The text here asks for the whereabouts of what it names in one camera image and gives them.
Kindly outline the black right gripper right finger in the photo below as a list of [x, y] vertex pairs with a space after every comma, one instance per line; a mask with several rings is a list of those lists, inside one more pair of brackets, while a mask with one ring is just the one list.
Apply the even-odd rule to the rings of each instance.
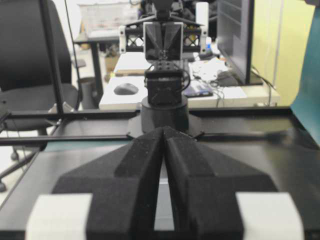
[[197, 239], [304, 239], [292, 196], [268, 174], [170, 127], [163, 137], [179, 219]]

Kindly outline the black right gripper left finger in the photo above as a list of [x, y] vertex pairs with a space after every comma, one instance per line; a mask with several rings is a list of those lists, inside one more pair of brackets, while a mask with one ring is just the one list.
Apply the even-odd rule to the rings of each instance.
[[163, 129], [62, 174], [28, 218], [28, 240], [132, 240], [153, 231]]

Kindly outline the white-framed opposite gripper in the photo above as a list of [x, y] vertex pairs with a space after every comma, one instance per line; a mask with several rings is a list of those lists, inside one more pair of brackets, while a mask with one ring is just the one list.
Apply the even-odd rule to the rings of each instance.
[[121, 54], [144, 53], [148, 61], [179, 61], [206, 51], [207, 28], [192, 21], [141, 20], [118, 28]]

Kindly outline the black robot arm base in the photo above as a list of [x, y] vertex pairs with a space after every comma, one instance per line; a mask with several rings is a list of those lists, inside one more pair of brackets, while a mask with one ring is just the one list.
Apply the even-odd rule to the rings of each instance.
[[172, 61], [158, 60], [144, 73], [147, 97], [141, 102], [142, 128], [189, 127], [188, 100], [184, 90], [184, 70]]

